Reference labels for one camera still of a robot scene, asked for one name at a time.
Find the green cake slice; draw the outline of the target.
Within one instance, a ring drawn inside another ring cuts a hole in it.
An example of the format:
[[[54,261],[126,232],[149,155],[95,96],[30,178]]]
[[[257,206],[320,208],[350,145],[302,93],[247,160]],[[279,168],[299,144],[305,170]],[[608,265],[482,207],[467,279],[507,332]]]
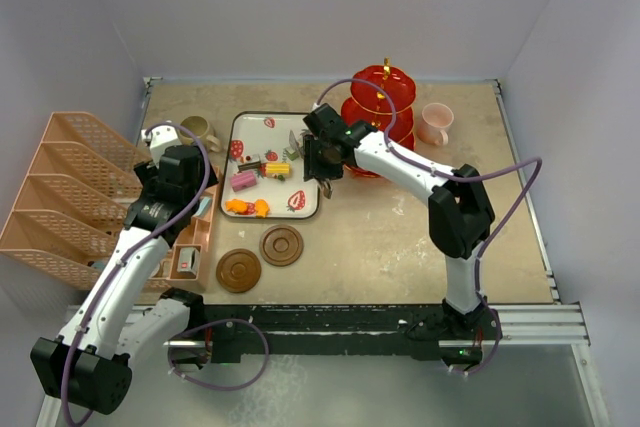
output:
[[[294,161],[299,158],[299,153],[292,147],[286,147],[283,150],[283,159],[286,161]]]

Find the metal tongs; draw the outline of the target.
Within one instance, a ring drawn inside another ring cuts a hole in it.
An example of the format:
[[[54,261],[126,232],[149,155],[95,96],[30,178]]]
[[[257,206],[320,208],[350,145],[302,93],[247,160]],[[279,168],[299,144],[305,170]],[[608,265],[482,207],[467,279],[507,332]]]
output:
[[[318,185],[322,196],[330,199],[333,194],[330,176],[331,167],[324,158],[321,142],[310,132],[303,131],[298,136],[290,133],[289,143],[302,160],[303,181],[314,181]]]

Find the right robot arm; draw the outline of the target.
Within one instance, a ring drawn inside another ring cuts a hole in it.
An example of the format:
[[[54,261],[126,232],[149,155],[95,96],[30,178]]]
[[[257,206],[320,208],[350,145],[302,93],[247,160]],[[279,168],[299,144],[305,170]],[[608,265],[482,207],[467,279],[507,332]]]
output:
[[[445,327],[456,338],[469,337],[487,310],[478,256],[495,220],[484,185],[471,181],[478,172],[428,162],[365,121],[348,125],[328,104],[316,105],[303,122],[303,178],[316,181],[325,198],[350,166],[393,182],[427,207],[429,237],[445,258]]]

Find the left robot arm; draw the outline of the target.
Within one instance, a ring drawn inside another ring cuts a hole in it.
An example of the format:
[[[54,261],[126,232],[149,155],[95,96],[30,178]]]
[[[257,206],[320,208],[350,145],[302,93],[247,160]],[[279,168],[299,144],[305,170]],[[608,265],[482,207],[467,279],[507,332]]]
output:
[[[124,400],[133,370],[166,339],[194,339],[206,325],[195,294],[167,294],[152,311],[127,322],[151,274],[197,213],[205,190],[217,184],[202,141],[174,122],[144,134],[152,158],[134,171],[142,184],[128,208],[116,246],[96,284],[55,339],[39,338],[30,359],[49,397],[61,401],[68,425],[71,406],[108,415]]]

